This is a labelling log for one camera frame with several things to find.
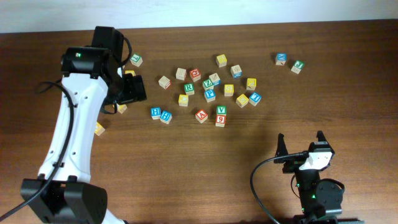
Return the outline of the green R wooden block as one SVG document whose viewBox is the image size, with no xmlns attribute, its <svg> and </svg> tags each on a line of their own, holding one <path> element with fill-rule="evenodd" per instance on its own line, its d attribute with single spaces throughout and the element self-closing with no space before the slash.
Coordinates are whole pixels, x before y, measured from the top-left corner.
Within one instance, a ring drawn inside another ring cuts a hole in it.
<svg viewBox="0 0 398 224">
<path fill-rule="evenodd" d="M 183 87 L 184 87 L 186 95 L 194 95 L 195 94 L 194 85 L 192 83 L 184 84 Z"/>
</svg>

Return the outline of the yellow E wooden block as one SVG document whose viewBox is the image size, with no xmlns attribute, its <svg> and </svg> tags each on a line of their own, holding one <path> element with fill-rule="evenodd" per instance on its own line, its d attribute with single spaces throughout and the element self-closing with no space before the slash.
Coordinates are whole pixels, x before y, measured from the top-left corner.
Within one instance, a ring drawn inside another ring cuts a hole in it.
<svg viewBox="0 0 398 224">
<path fill-rule="evenodd" d="M 249 98 L 245 94 L 241 94 L 237 97 L 236 99 L 236 104 L 240 107 L 243 108 L 249 103 Z"/>
</svg>

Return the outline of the yellow S wooden block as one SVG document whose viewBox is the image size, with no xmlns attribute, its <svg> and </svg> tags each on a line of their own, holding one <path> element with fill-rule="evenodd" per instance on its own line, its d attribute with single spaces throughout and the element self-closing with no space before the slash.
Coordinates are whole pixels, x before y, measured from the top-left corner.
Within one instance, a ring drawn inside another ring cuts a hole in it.
<svg viewBox="0 0 398 224">
<path fill-rule="evenodd" d="M 234 95 L 234 85 L 233 84 L 225 84 L 224 85 L 224 96 L 230 97 Z"/>
</svg>

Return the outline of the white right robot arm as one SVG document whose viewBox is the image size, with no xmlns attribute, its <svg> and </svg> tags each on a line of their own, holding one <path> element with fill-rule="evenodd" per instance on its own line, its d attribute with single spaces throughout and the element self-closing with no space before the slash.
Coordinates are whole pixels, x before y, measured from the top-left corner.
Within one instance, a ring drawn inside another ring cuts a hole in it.
<svg viewBox="0 0 398 224">
<path fill-rule="evenodd" d="M 317 140 L 310 143 L 308 150 L 289 154 L 284 135 L 278 135 L 277 164 L 283 164 L 282 172 L 293 174 L 297 182 L 302 214 L 293 217 L 295 223 L 338 223 L 337 215 L 342 213 L 341 203 L 345 187 L 333 179 L 321 179 L 320 172 L 330 166 L 335 155 L 322 131 Z"/>
</svg>

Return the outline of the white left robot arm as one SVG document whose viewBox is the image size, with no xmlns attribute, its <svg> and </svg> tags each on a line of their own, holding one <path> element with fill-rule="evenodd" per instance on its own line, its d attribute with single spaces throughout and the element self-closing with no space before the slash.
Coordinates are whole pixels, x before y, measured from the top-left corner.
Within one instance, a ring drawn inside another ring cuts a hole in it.
<svg viewBox="0 0 398 224">
<path fill-rule="evenodd" d="M 43 223 L 123 223 L 108 209 L 104 188 L 90 184 L 96 122 L 108 105 L 146 100 L 142 77 L 123 74 L 123 44 L 113 27 L 95 28 L 91 45 L 62 56 L 62 91 L 55 132 L 37 178 L 24 179 L 21 196 Z"/>
</svg>

